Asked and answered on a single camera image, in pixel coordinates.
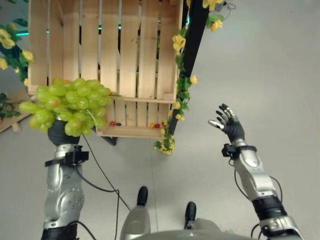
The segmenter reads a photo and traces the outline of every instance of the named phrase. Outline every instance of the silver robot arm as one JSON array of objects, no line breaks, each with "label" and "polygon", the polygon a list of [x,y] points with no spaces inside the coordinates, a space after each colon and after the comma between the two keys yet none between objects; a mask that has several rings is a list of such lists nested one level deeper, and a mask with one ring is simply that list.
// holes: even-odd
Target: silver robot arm
[{"label": "silver robot arm", "polygon": [[262,233],[269,239],[301,239],[303,236],[292,217],[288,216],[279,200],[273,182],[264,170],[257,149],[245,142],[245,132],[234,112],[225,104],[216,111],[220,116],[209,124],[227,134],[231,145],[225,144],[222,154],[234,160],[234,169],[259,217]]}]

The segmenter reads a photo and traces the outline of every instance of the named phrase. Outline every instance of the gray floor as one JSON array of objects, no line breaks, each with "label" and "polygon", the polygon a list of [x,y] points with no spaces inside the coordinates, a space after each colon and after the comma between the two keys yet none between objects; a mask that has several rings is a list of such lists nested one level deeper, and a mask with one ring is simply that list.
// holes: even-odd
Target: gray floor
[{"label": "gray floor", "polygon": [[[167,157],[153,140],[121,138],[115,147],[88,138],[102,167],[129,205],[149,188],[152,232],[181,229],[188,201],[197,215],[223,230],[248,236],[258,222],[221,155],[228,140],[207,120],[221,102],[238,114],[249,144],[281,182],[284,206],[308,240],[320,239],[319,30],[317,0],[233,1],[237,9],[216,33],[204,32],[193,73],[190,111],[177,126],[176,150]],[[0,71],[0,92],[16,88],[12,70]],[[0,239],[40,239],[46,197],[44,162],[53,156],[46,135],[31,130],[0,134]],[[84,175],[108,187],[91,159]],[[83,184],[80,220],[97,239],[115,233],[116,196]],[[121,204],[119,225],[128,214]],[[90,236],[80,227],[79,236]]]}]

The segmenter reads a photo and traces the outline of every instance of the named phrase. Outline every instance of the wire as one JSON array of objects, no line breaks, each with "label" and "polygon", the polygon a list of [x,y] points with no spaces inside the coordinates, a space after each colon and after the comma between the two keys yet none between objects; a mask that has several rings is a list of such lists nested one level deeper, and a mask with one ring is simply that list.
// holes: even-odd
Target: wire
[{"label": "wire", "polygon": [[82,227],[85,228],[85,230],[88,232],[88,234],[90,234],[90,236],[92,237],[93,240],[97,240],[97,239],[95,238],[95,236],[92,234],[92,232],[89,230],[89,228],[88,228],[84,223],[82,223],[81,221],[78,221],[78,220],[74,220],[74,221],[69,222],[69,223],[64,227],[64,230],[62,231],[62,233],[61,233],[61,235],[60,235],[60,237],[59,237],[58,239],[60,239],[60,238],[63,237],[63,235],[64,235],[65,231],[67,230],[67,228],[68,228],[70,225],[72,225],[72,224],[80,224]]},{"label": "wire", "polygon": [[244,193],[244,191],[242,191],[242,189],[240,188],[240,186],[237,182],[236,170],[234,170],[234,181],[235,181],[236,186],[240,190],[240,192],[243,194],[243,196],[245,196],[245,198],[249,200],[249,197]]},{"label": "wire", "polygon": [[107,175],[105,174],[104,170],[101,168],[101,166],[100,166],[99,162],[97,161],[96,156],[95,156],[95,154],[94,154],[94,151],[92,150],[92,148],[91,148],[88,140],[86,139],[86,137],[85,137],[84,135],[82,135],[82,136],[83,136],[86,144],[88,145],[88,147],[89,147],[89,149],[90,149],[90,152],[91,152],[91,154],[92,154],[92,156],[93,156],[93,159],[94,159],[96,165],[98,166],[98,168],[100,169],[100,171],[101,171],[102,174],[104,175],[105,179],[108,181],[108,183],[110,184],[110,186],[112,187],[112,189],[114,190],[114,192],[118,195],[118,197],[121,199],[121,201],[122,201],[123,204],[126,206],[126,208],[127,208],[129,211],[131,211],[131,209],[130,209],[130,207],[128,206],[128,204],[127,204],[127,203],[125,202],[125,200],[123,200],[123,198],[120,196],[119,191],[116,190],[116,188],[113,186],[113,184],[111,183],[111,181],[109,180],[109,178],[108,178]]}]

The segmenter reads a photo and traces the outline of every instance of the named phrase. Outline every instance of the grape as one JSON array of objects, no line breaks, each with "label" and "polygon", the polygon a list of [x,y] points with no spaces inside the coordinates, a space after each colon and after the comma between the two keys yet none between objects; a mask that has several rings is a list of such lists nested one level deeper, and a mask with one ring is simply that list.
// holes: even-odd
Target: grape
[{"label": "grape", "polygon": [[23,101],[19,104],[19,110],[29,114],[35,114],[39,109],[40,107],[37,104],[30,101]]},{"label": "grape", "polygon": [[36,116],[33,115],[32,117],[30,117],[28,125],[31,129],[37,129],[40,127],[41,123],[38,122]]},{"label": "grape", "polygon": [[55,77],[54,79],[52,79],[52,84],[62,86],[64,84],[64,81],[60,77]]},{"label": "grape", "polygon": [[87,96],[91,92],[90,88],[87,86],[80,86],[77,88],[76,93],[80,97]]},{"label": "grape", "polygon": [[35,113],[35,118],[36,118],[36,121],[38,123],[41,123],[43,124],[44,122],[46,122],[49,118],[49,113],[48,113],[48,110],[46,109],[40,109],[38,111],[36,111]]},{"label": "grape", "polygon": [[81,121],[76,118],[71,118],[68,123],[73,129],[79,129],[81,127]]},{"label": "grape", "polygon": [[98,80],[88,80],[85,83],[91,90],[96,90],[100,86],[100,82]]},{"label": "grape", "polygon": [[45,107],[47,109],[54,109],[56,107],[58,107],[61,103],[61,100],[59,97],[57,96],[51,96],[49,97],[49,99],[47,100]]},{"label": "grape", "polygon": [[72,118],[72,116],[72,113],[69,111],[63,111],[59,113],[59,118],[65,122],[69,121]]},{"label": "grape", "polygon": [[101,119],[100,117],[96,117],[95,121],[96,121],[96,128],[97,129],[103,129],[106,125],[106,122],[103,119]]},{"label": "grape", "polygon": [[79,97],[78,102],[76,103],[76,105],[78,106],[78,108],[80,109],[87,109],[88,108],[88,99],[84,96]]},{"label": "grape", "polygon": [[102,96],[97,102],[100,106],[104,107],[107,104],[111,104],[112,99],[109,96]]},{"label": "grape", "polygon": [[86,120],[86,116],[82,112],[76,112],[73,114],[73,118],[80,120],[81,122],[84,122]]},{"label": "grape", "polygon": [[71,104],[75,104],[79,99],[78,94],[75,91],[67,91],[65,98]]},{"label": "grape", "polygon": [[47,91],[39,91],[36,93],[36,99],[38,99],[40,102],[46,103],[52,95],[48,93]]},{"label": "grape", "polygon": [[105,115],[106,109],[104,107],[99,107],[97,109],[94,109],[93,113],[95,117],[101,118]]},{"label": "grape", "polygon": [[55,111],[57,114],[61,113],[65,110],[66,106],[63,104],[60,104],[59,106],[56,106],[53,111]]},{"label": "grape", "polygon": [[86,81],[85,81],[83,78],[81,78],[81,77],[77,78],[76,80],[74,80],[74,81],[72,82],[72,85],[73,85],[73,87],[74,87],[75,89],[77,89],[77,88],[79,88],[79,87],[82,87],[82,86],[84,86],[85,84],[86,84]]},{"label": "grape", "polygon": [[111,93],[109,88],[104,87],[103,85],[100,85],[96,91],[101,94],[102,96],[109,95]]},{"label": "grape", "polygon": [[48,91],[48,87],[47,87],[47,86],[42,86],[42,85],[40,85],[40,86],[38,86],[38,87],[36,88],[36,92],[37,92],[37,93],[47,92],[47,91]]},{"label": "grape", "polygon": [[46,125],[44,125],[44,124],[41,124],[41,125],[40,125],[39,130],[40,130],[42,133],[48,132],[48,128],[47,128]]},{"label": "grape", "polygon": [[54,96],[62,97],[66,95],[66,89],[63,85],[51,85],[49,86],[49,93]]},{"label": "grape", "polygon": [[92,91],[86,96],[89,100],[98,101],[101,98],[100,93]]},{"label": "grape", "polygon": [[91,135],[91,129],[87,126],[82,126],[81,127],[81,133],[85,136],[90,136]]},{"label": "grape", "polygon": [[99,105],[98,105],[97,101],[93,101],[93,100],[90,100],[90,99],[88,100],[88,108],[96,109],[98,107],[99,107]]}]

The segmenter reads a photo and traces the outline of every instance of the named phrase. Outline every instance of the artificial flower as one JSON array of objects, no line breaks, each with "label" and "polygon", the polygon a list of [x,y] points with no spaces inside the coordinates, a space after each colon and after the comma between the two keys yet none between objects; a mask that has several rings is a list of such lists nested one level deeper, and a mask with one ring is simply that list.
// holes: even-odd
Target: artificial flower
[{"label": "artificial flower", "polygon": [[180,102],[176,101],[174,104],[172,104],[173,109],[179,109],[181,107]]},{"label": "artificial flower", "polygon": [[192,77],[190,77],[190,83],[191,84],[197,84],[197,77],[195,75],[193,75]]},{"label": "artificial flower", "polygon": [[3,57],[0,57],[0,69],[5,70],[7,68],[8,68],[7,61]]},{"label": "artificial flower", "polygon": [[173,48],[177,52],[179,52],[180,49],[184,48],[186,45],[186,39],[180,34],[174,35],[172,37],[172,41],[173,41]]},{"label": "artificial flower", "polygon": [[222,28],[222,21],[220,20],[214,21],[210,26],[211,32],[215,32],[219,28]]},{"label": "artificial flower", "polygon": [[28,50],[22,50],[22,55],[28,60],[28,62],[32,62],[34,60],[33,54]]}]

